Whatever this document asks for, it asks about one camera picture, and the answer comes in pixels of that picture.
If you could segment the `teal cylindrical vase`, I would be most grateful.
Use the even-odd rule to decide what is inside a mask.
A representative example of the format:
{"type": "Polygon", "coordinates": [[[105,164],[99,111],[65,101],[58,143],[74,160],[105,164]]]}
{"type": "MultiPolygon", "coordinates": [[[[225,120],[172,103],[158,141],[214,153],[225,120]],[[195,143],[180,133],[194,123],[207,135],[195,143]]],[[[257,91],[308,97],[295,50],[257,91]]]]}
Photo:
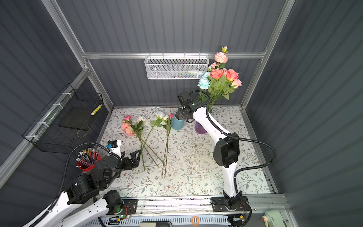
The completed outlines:
{"type": "Polygon", "coordinates": [[[185,120],[179,115],[179,112],[176,112],[171,120],[171,127],[174,130],[181,130],[184,126],[185,120]]]}

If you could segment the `purple ribbed glass vase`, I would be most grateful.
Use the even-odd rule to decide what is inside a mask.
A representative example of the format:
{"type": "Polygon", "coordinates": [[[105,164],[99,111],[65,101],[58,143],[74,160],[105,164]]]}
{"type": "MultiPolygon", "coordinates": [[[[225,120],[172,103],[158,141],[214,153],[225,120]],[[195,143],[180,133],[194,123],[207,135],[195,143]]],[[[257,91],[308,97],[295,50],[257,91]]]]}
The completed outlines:
{"type": "Polygon", "coordinates": [[[204,129],[204,127],[199,122],[196,122],[194,129],[197,134],[203,135],[203,134],[207,133],[207,131],[204,129]]]}

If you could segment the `white blue carnation stem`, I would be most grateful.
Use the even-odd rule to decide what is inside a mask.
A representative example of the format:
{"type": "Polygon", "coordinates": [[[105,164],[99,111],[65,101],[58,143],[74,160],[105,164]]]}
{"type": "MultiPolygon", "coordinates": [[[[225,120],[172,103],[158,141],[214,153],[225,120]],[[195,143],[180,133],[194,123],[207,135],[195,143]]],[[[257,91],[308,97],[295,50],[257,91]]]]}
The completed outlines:
{"type": "Polygon", "coordinates": [[[207,95],[205,93],[208,92],[208,89],[209,89],[209,86],[210,86],[210,72],[206,72],[203,74],[202,78],[198,81],[198,87],[200,89],[200,92],[199,93],[199,100],[204,102],[206,101],[208,98],[207,98],[207,95]]]}

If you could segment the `coral pink rose stem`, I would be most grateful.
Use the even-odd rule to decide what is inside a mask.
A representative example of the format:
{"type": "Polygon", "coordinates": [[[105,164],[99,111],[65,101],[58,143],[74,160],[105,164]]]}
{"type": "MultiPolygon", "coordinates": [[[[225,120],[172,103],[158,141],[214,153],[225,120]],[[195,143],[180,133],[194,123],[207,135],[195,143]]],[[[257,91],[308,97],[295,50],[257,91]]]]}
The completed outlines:
{"type": "Polygon", "coordinates": [[[211,97],[211,107],[225,95],[225,86],[228,82],[226,73],[226,69],[215,69],[210,73],[208,92],[211,97]]]}

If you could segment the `light pink rose stem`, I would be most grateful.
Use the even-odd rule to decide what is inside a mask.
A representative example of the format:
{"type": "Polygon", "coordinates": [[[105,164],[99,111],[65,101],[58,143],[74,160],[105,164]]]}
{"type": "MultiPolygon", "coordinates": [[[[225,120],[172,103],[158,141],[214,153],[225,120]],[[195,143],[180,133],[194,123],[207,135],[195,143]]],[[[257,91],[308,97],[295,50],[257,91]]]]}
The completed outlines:
{"type": "Polygon", "coordinates": [[[235,79],[232,84],[231,84],[231,88],[232,89],[237,89],[238,87],[240,87],[242,85],[242,82],[239,79],[235,79]]]}

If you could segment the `deep pink rose stem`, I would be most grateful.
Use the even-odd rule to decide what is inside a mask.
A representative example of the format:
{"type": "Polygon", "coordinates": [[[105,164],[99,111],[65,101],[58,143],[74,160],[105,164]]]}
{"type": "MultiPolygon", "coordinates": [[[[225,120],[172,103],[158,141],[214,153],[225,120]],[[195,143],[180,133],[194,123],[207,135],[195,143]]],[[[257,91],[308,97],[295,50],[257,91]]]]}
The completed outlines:
{"type": "Polygon", "coordinates": [[[235,79],[239,79],[238,73],[236,71],[234,71],[233,69],[229,69],[226,73],[226,78],[227,80],[232,84],[232,82],[235,79]]]}

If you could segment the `pink carnation flower stem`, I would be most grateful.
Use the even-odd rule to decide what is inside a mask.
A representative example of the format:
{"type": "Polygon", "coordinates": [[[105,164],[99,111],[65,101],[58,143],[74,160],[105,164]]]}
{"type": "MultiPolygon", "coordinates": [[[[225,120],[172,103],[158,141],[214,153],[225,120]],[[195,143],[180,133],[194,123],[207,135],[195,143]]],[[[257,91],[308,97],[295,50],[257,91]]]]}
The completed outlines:
{"type": "Polygon", "coordinates": [[[211,72],[216,69],[224,69],[228,61],[228,47],[223,46],[221,51],[214,56],[214,62],[209,66],[208,70],[211,72]]]}

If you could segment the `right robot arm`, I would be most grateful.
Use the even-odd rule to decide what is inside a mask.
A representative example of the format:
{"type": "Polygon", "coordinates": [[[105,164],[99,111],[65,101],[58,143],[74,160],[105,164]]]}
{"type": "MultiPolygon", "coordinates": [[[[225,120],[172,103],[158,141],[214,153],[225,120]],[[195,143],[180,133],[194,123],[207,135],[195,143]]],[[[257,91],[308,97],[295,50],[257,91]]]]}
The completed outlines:
{"type": "Polygon", "coordinates": [[[234,211],[242,206],[245,211],[251,211],[251,207],[243,196],[243,193],[238,189],[237,175],[246,170],[259,169],[271,165],[277,158],[276,150],[267,143],[248,138],[240,138],[236,133],[231,133],[226,130],[209,112],[209,104],[204,104],[199,100],[195,101],[191,98],[191,94],[193,93],[199,93],[199,91],[183,92],[177,96],[181,104],[177,115],[187,121],[196,121],[213,139],[215,143],[213,158],[222,168],[223,173],[223,197],[226,208],[234,211]],[[256,143],[267,147],[272,151],[271,160],[261,165],[237,169],[238,157],[240,155],[240,141],[256,143]]]}

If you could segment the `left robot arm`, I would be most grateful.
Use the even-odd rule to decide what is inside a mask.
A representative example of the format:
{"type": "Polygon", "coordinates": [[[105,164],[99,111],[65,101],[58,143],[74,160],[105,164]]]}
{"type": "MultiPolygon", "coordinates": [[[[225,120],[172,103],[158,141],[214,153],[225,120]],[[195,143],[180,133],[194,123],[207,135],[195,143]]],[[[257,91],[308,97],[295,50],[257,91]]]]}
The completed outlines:
{"type": "Polygon", "coordinates": [[[140,155],[140,150],[132,152],[130,157],[126,157],[122,152],[96,161],[93,169],[76,177],[65,190],[57,194],[55,201],[49,207],[26,226],[82,227],[106,215],[120,219],[131,217],[136,213],[138,201],[122,199],[116,190],[108,191],[102,198],[80,211],[77,209],[107,189],[120,177],[122,171],[138,167],[140,155]]]}

